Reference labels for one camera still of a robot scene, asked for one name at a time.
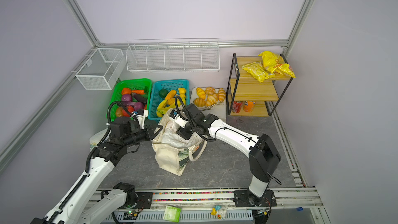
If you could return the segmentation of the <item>white plastic grocery bag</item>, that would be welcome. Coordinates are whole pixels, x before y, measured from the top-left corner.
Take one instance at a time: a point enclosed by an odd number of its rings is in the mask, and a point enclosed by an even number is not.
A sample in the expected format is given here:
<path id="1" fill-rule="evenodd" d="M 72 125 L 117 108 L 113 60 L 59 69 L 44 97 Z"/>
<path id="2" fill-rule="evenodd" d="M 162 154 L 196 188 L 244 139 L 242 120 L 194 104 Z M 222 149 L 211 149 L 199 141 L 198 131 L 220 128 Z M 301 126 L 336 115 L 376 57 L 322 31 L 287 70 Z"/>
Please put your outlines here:
<path id="1" fill-rule="evenodd" d="M 161 144 L 168 144 L 174 148 L 189 148 L 203 142 L 203 139 L 200 138 L 196 133 L 192 134 L 188 140 L 182 138 L 179 134 L 177 134 L 177 130 L 180 128 L 180 126 L 168 116 L 163 116 L 159 124 L 163 126 L 163 130 L 158 138 L 158 142 Z"/>

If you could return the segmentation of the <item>cream canvas tote bag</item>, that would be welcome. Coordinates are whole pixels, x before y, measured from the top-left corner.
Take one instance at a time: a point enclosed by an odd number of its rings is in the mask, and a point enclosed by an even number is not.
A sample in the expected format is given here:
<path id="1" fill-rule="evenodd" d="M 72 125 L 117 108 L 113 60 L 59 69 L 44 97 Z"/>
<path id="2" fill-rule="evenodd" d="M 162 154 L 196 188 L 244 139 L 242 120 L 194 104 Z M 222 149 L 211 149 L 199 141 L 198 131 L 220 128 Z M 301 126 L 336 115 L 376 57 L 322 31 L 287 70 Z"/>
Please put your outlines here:
<path id="1" fill-rule="evenodd" d="M 173 110 L 168 110 L 164 116 L 170 117 L 170 113 L 172 111 Z M 181 176 L 183 174 L 185 167 L 189 162 L 197 161 L 207 146 L 207 141 L 203 140 L 200 144 L 189 148 L 174 148 L 168 144 L 159 143 L 159 137 L 160 134 L 152 140 L 152 148 L 155 151 L 155 159 L 159 168 L 177 176 Z"/>

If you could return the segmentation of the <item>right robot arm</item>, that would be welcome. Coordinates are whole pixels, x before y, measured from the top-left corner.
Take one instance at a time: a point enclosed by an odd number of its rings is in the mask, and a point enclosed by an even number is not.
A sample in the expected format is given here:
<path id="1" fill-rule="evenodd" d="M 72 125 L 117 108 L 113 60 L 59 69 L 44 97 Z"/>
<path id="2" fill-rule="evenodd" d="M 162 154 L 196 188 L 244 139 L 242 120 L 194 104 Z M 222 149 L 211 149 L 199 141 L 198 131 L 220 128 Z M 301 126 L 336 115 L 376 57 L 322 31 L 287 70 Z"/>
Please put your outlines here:
<path id="1" fill-rule="evenodd" d="M 223 141 L 236 148 L 249 159 L 251 183 L 246 191 L 234 193 L 238 207 L 273 207 L 274 193 L 268 188 L 270 181 L 281 184 L 273 173 L 281 156 L 271 137 L 253 135 L 234 128 L 213 114 L 204 115 L 194 104 L 184 105 L 180 96 L 175 97 L 176 108 L 170 117 L 179 126 L 177 134 L 185 140 L 197 134 L 207 142 Z"/>

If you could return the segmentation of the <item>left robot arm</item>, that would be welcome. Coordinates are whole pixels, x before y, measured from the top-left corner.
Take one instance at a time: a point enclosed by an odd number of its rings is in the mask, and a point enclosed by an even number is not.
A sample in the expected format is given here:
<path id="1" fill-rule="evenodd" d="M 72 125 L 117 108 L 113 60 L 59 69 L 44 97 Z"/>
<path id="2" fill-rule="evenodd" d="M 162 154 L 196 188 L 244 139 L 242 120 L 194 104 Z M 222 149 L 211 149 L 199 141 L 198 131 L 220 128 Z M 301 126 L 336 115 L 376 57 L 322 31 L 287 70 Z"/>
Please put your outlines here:
<path id="1" fill-rule="evenodd" d="M 33 224 L 100 224 L 118 208 L 136 204 L 135 186 L 119 183 L 95 206 L 85 209 L 101 182 L 129 153 L 128 148 L 152 141 L 163 130 L 161 125 L 145 125 L 144 110 L 112 120 L 114 105 L 128 110 L 120 101 L 110 103 L 106 113 L 108 127 L 100 142 L 91 149 L 83 173 L 62 200 L 44 217 L 34 218 Z"/>

